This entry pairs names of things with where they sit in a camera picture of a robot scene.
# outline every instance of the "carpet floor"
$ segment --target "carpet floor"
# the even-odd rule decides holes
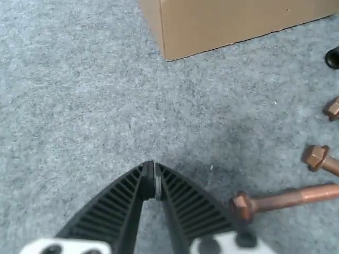
[[[308,144],[339,157],[339,123],[322,115],[339,95],[324,63],[339,16],[174,62],[136,1],[4,0],[0,19],[2,253],[53,236],[145,160],[225,204],[240,189],[339,183],[300,162]],[[135,253],[172,253],[161,209],[145,203]],[[338,253],[338,211],[339,200],[289,208],[253,228],[277,253]]]

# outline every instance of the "copper bolt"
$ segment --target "copper bolt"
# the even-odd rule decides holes
[[[312,172],[324,169],[333,175],[339,176],[339,160],[329,155],[328,146],[309,146],[303,155],[302,160],[309,165]]]
[[[329,102],[324,110],[331,122],[339,119],[339,97]]]
[[[251,198],[245,192],[238,192],[230,200],[229,205],[230,211],[235,218],[246,223],[251,223],[256,213],[305,205],[338,197],[339,185],[328,184],[261,198]]]

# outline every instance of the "screw hole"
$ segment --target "screw hole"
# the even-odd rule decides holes
[[[201,239],[199,254],[221,254],[219,243],[211,236]]]
[[[62,248],[60,245],[51,245],[43,250],[41,254],[61,254]]]
[[[101,252],[98,251],[98,250],[89,250],[89,251],[85,252],[84,254],[101,254]]]
[[[330,68],[339,69],[339,52],[335,49],[329,51],[326,54],[325,61]]]
[[[249,232],[239,233],[236,237],[236,243],[239,247],[254,248],[257,245],[257,238]]]

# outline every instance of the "hex bolt head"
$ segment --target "hex bolt head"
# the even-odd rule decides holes
[[[329,147],[327,146],[309,146],[302,155],[302,160],[309,165],[311,171],[316,172],[322,167],[328,151]]]
[[[331,122],[339,119],[339,97],[327,104],[325,114]]]
[[[254,211],[250,197],[245,192],[238,192],[234,198],[229,201],[231,214],[238,220],[244,220],[251,223],[254,218]]]

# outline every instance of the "brown cardboard box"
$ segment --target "brown cardboard box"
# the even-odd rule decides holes
[[[339,0],[138,0],[166,60],[339,12]]]

